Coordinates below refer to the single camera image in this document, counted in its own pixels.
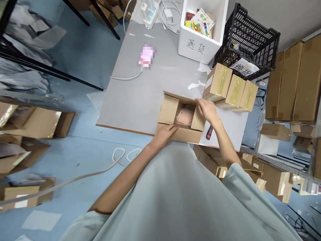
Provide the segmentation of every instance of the box flap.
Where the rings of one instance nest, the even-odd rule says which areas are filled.
[[[158,123],[169,125],[174,123],[178,102],[179,99],[164,94],[164,100],[159,112]]]

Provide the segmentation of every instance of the packing tape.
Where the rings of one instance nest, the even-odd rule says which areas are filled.
[[[236,78],[236,84],[233,90],[232,98],[231,98],[231,104],[235,106],[236,99],[238,96],[238,92],[240,91],[240,86],[241,86],[242,79],[240,77]]]
[[[223,66],[223,70],[221,72],[221,77],[220,77],[220,82],[219,82],[219,88],[218,91],[216,92],[218,95],[222,95],[224,84],[225,84],[225,79],[226,79],[226,74],[227,74],[227,67]]]
[[[253,94],[253,86],[254,86],[254,84],[251,83],[249,95],[248,95],[248,98],[247,98],[247,101],[246,101],[246,105],[245,105],[245,109],[247,109],[247,110],[248,110],[248,105],[250,103],[250,100],[251,100],[251,97],[252,97],[252,94]]]

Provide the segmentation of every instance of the handwritten sign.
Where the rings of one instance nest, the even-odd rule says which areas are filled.
[[[236,71],[240,72],[245,77],[260,70],[256,65],[246,61],[243,58],[241,58],[233,66],[231,66],[230,69],[235,69]]]

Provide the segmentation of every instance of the pink object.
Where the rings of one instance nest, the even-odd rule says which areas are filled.
[[[191,126],[194,112],[195,112],[195,106],[186,105],[178,113],[176,120],[180,123],[187,125],[187,126]]]

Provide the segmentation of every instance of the floor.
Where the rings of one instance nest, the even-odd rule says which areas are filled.
[[[56,16],[59,16],[59,8],[55,10]],[[124,38],[122,25],[116,27],[121,37],[118,41],[91,12],[84,12],[83,15],[91,24],[90,27],[85,26],[68,8],[64,8],[59,25],[67,29],[68,33],[50,54],[57,61],[58,69],[106,89]],[[144,147],[151,140],[149,136],[95,126],[99,109],[96,108],[97,104],[87,97],[87,94],[97,92],[93,88],[75,81],[66,82],[56,78],[49,78],[49,81],[52,92],[64,97],[63,107],[76,111],[77,116],[68,137],[48,141],[51,148],[31,168],[11,175],[13,181],[21,180],[28,173],[35,173],[43,177],[56,177],[56,183],[59,184],[80,175],[106,169],[112,164],[112,154],[117,147],[125,148],[129,153]],[[255,122],[256,119],[249,116],[249,123]],[[126,157],[120,162],[125,166],[129,163]],[[122,170],[123,167],[116,165],[107,173],[77,181],[54,192],[51,202],[35,208],[2,213],[0,226],[6,228],[1,232],[0,240],[13,241],[22,234],[33,241],[59,240],[71,222],[88,210]],[[289,212],[286,204],[269,193],[266,193],[266,196],[284,216]],[[317,201],[315,196],[298,196],[292,192],[290,205],[295,210],[301,210],[308,218],[311,217],[309,205],[320,210],[320,204],[320,198]],[[50,232],[22,229],[22,224],[33,210],[62,216]],[[321,223],[320,218],[316,219],[317,223]]]

